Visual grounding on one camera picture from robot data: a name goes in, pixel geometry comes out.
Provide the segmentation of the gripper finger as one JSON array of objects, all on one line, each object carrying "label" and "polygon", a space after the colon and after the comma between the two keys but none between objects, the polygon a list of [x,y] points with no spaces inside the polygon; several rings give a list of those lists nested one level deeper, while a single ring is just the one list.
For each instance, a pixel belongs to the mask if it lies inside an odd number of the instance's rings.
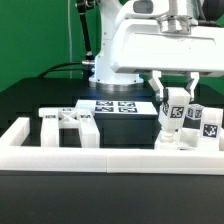
[{"label": "gripper finger", "polygon": [[155,91],[155,97],[158,102],[164,102],[166,100],[165,89],[160,81],[162,73],[158,70],[153,70],[150,74],[149,84]]},{"label": "gripper finger", "polygon": [[190,101],[195,99],[195,88],[199,82],[200,75],[198,72],[188,72],[186,74],[186,91],[190,94]]}]

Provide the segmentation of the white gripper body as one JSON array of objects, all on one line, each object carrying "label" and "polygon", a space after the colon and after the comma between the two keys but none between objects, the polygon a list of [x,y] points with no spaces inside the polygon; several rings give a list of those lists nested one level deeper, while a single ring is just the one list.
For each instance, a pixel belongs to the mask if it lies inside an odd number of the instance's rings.
[{"label": "white gripper body", "polygon": [[127,19],[117,28],[110,53],[117,73],[199,72],[224,75],[224,28],[196,26],[190,35],[162,33],[156,20]]}]

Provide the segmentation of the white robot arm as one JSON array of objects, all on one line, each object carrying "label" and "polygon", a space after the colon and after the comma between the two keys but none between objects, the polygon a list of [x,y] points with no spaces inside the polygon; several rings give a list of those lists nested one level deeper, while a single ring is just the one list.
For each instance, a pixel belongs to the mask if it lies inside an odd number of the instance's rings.
[{"label": "white robot arm", "polygon": [[201,76],[224,75],[224,0],[96,0],[101,15],[101,50],[90,81],[108,90],[142,82],[160,101],[168,97],[162,75],[188,78],[190,95]]}]

